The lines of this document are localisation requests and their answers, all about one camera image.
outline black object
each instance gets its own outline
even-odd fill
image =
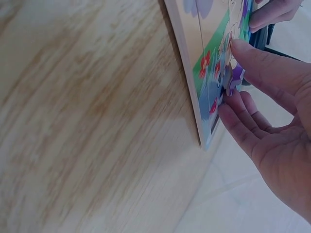
[[[270,45],[272,33],[273,33],[273,30],[274,30],[274,25],[275,25],[275,24],[270,24],[270,25],[268,26],[267,45]]]

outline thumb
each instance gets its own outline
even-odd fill
[[[311,64],[255,49],[234,40],[232,54],[246,73],[294,96],[300,120],[311,138]]]

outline red flower illustration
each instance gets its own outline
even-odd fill
[[[209,65],[210,62],[210,51],[207,52],[206,56],[201,60],[201,70],[199,73],[200,79],[203,79],[206,75],[206,67]]]
[[[214,103],[213,103],[212,107],[210,108],[209,113],[210,113],[210,114],[213,114],[213,113],[216,111],[216,108],[217,108],[217,97],[216,97],[216,99],[214,100]]]
[[[219,71],[220,71],[220,61],[215,66],[215,78],[218,77]]]

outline purple puzzle piece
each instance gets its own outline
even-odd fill
[[[232,77],[229,80],[229,84],[227,86],[227,95],[232,96],[233,90],[236,86],[240,85],[243,80],[244,70],[243,68],[238,64],[234,70],[232,70]]]

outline jigsaw puzzle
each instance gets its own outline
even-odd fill
[[[201,145],[207,149],[223,93],[232,95],[243,69],[232,57],[235,38],[249,41],[252,0],[165,0],[181,58]]]

